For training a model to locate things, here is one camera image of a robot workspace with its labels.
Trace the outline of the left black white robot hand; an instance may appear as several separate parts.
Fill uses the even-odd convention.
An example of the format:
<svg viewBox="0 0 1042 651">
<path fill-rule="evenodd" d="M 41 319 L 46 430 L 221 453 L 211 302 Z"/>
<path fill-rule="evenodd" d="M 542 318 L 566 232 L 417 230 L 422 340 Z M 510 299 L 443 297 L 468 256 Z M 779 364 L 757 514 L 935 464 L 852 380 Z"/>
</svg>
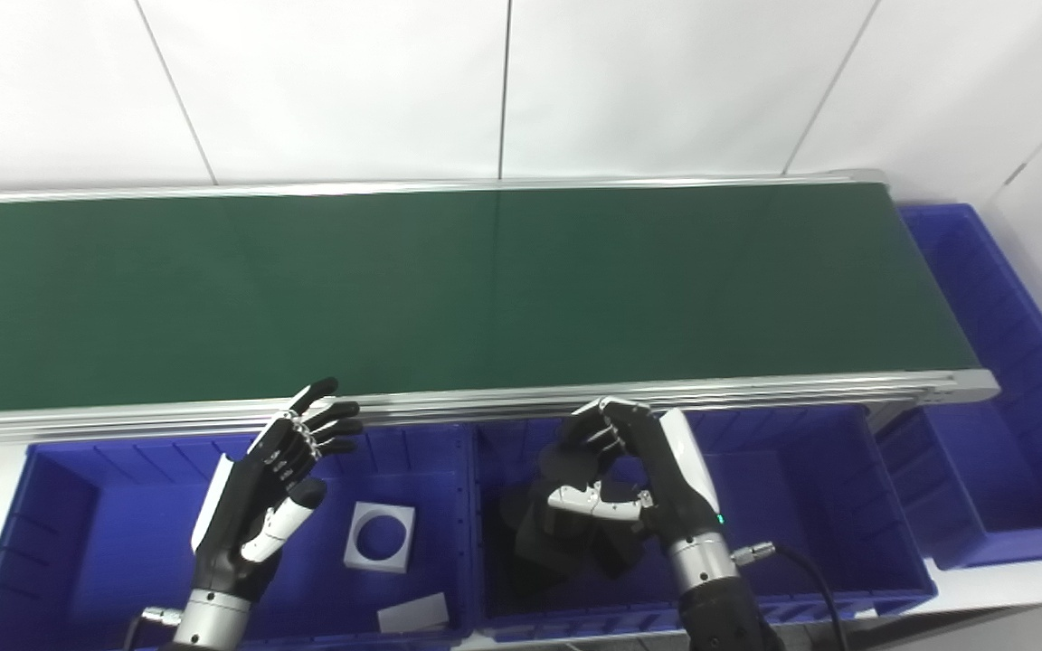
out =
<svg viewBox="0 0 1042 651">
<path fill-rule="evenodd" d="M 327 497 L 315 477 L 326 455 L 355 450 L 359 404 L 336 400 L 338 381 L 311 383 L 274 412 L 240 458 L 223 455 L 192 532 L 191 586 L 257 603 L 287 540 Z"/>
</svg>

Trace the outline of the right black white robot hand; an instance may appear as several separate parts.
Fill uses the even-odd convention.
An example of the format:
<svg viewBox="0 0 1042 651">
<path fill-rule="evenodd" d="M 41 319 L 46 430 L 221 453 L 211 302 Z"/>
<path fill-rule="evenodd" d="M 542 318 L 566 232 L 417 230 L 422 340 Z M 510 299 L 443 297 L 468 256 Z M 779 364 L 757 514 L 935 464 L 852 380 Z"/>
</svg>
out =
<svg viewBox="0 0 1042 651">
<path fill-rule="evenodd" d="M 641 464 L 648 486 L 628 500 L 603 497 L 604 475 L 625 457 Z M 553 484 L 539 489 L 537 502 L 557 512 L 640 522 L 669 552 L 711 545 L 728 553 L 718 495 L 683 410 L 658 416 L 611 396 L 584 404 L 564 421 L 545 476 Z"/>
</svg>

